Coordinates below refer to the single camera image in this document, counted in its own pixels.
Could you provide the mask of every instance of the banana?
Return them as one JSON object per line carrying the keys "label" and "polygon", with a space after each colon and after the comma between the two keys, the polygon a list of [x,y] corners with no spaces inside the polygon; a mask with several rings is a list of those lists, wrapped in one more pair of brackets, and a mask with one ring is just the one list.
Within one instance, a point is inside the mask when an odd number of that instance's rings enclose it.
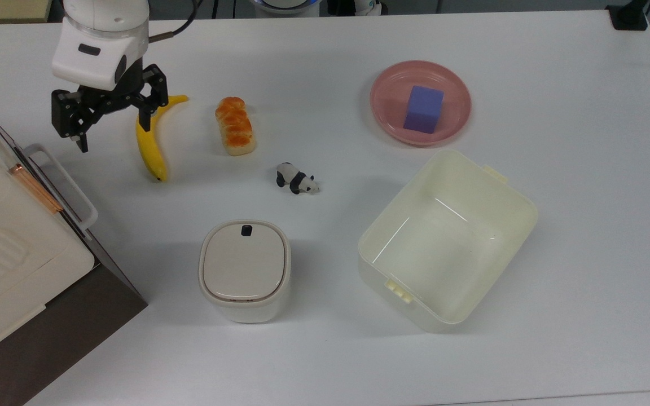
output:
{"label": "banana", "polygon": [[167,166],[165,165],[164,158],[162,158],[160,147],[157,146],[157,139],[155,139],[157,122],[167,110],[172,108],[173,105],[186,102],[189,98],[185,95],[177,95],[170,96],[168,100],[168,105],[158,108],[157,114],[152,116],[150,119],[149,131],[145,131],[142,126],[139,125],[139,117],[137,118],[137,146],[139,146],[139,154],[142,155],[142,160],[144,161],[144,166],[147,167],[147,170],[149,170],[150,173],[161,182],[167,180]]}

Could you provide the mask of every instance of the toy panda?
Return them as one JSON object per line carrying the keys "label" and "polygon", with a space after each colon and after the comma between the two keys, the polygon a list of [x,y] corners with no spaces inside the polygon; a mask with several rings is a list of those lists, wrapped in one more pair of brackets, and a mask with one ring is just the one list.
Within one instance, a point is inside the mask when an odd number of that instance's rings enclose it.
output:
{"label": "toy panda", "polygon": [[289,190],[296,195],[299,195],[300,192],[315,193],[320,191],[314,176],[308,178],[305,173],[297,170],[289,162],[282,162],[278,165],[278,187],[284,187],[286,183],[289,183]]}

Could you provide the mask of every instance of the purple sponge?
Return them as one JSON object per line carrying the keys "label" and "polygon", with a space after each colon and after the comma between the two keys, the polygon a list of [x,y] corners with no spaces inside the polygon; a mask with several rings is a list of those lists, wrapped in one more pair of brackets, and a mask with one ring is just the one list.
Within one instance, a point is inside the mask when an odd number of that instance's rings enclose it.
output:
{"label": "purple sponge", "polygon": [[441,118],[443,92],[430,87],[413,86],[403,128],[433,134]]}

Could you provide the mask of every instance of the bread loaf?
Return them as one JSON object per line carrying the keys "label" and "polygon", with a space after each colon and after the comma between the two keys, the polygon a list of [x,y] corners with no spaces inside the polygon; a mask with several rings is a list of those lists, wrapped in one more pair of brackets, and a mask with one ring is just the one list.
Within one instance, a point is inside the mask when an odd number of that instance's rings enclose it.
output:
{"label": "bread loaf", "polygon": [[222,145],[232,156],[249,154],[257,142],[252,134],[252,125],[245,110],[245,102],[240,98],[224,98],[214,111],[219,124]]}

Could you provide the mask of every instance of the black button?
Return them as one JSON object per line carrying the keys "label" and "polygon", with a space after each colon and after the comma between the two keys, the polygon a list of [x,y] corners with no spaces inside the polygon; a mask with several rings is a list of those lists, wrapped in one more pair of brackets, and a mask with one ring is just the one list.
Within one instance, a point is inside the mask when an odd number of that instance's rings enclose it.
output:
{"label": "black button", "polygon": [[92,56],[98,56],[102,50],[95,46],[88,46],[87,44],[80,43],[80,52]]}

